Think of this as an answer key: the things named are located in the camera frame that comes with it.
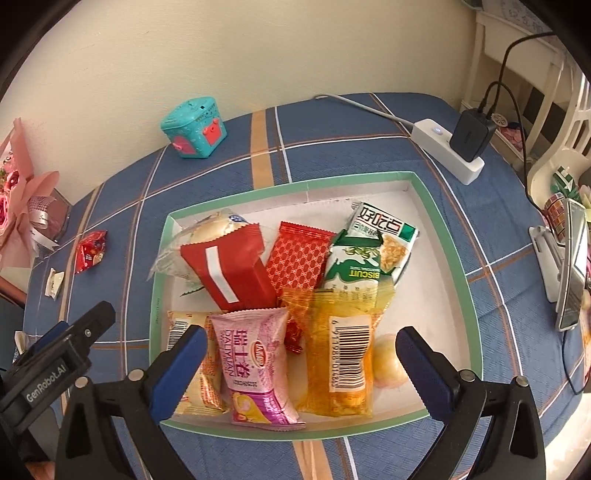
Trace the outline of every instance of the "turquoise box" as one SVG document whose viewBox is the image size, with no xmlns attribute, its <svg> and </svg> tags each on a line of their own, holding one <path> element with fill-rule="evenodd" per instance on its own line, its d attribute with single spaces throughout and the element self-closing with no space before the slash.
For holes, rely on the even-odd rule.
<svg viewBox="0 0 591 480">
<path fill-rule="evenodd" d="M 213 97 L 181 103 L 160 122 L 160 128 L 183 158 L 208 158 L 228 134 Z"/>
</svg>

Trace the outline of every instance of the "barcode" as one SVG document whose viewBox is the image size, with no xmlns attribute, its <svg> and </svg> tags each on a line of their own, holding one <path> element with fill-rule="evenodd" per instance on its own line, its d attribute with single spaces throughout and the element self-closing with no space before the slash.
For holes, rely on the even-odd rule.
<svg viewBox="0 0 591 480">
<path fill-rule="evenodd" d="M 371 338 L 367 315 L 331 318 L 330 392 L 351 392 L 365 388 L 363 357 Z"/>
<path fill-rule="evenodd" d="M 175 320 L 174 327 L 170 330 L 170 333 L 168 334 L 168 346 L 166 350 L 172 349 L 172 347 L 174 347 L 177 344 L 178 340 L 183 336 L 183 334 L 187 331 L 188 328 L 188 322 L 183 322 L 182 320 Z"/>
</svg>

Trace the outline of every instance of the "blue gripper pad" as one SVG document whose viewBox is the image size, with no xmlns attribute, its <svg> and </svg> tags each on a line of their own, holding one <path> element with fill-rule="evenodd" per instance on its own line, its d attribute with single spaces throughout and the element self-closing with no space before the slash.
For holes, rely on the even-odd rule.
<svg viewBox="0 0 591 480">
<path fill-rule="evenodd" d="M 147 370 L 144 384 L 150 415 L 158 423 L 169 419 L 207 353 L 207 333 L 191 325 L 167 352 L 162 352 Z"/>
<path fill-rule="evenodd" d="M 70 325 L 67 322 L 57 322 L 51 330 L 49 330 L 45 335 L 39 338 L 33 345 L 31 345 L 31 350 L 33 350 L 33 355 L 38 354 L 44 347 L 52 343 L 53 340 L 58 338 L 62 333 L 64 333 Z"/>
<path fill-rule="evenodd" d="M 413 327 L 396 335 L 396 354 L 431 417 L 447 423 L 460 388 L 456 369 Z"/>
</svg>

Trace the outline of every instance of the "pink wrapping paper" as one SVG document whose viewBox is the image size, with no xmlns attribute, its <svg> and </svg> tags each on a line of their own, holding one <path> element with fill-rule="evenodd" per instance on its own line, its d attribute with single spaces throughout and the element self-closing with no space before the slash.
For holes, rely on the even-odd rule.
<svg viewBox="0 0 591 480">
<path fill-rule="evenodd" d="M 28 202 L 34 196 L 49 196 L 56 187 L 60 175 L 56 171 L 39 176 L 33 174 L 22 131 L 21 120 L 14 121 L 14 128 L 0 146 L 4 152 L 10 142 L 13 165 L 19 172 L 18 183 L 8 193 L 8 207 L 4 228 L 0 226 L 0 268 L 30 268 L 34 256 L 34 241 L 31 236 Z"/>
</svg>

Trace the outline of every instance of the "pink snack package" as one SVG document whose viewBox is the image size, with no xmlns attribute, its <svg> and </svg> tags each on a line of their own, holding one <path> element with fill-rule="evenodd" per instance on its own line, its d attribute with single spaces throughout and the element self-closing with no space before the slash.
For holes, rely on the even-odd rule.
<svg viewBox="0 0 591 480">
<path fill-rule="evenodd" d="M 306 426 L 292 405 L 283 339 L 285 308 L 210 315 L 232 396 L 232 423 L 267 430 Z"/>
</svg>

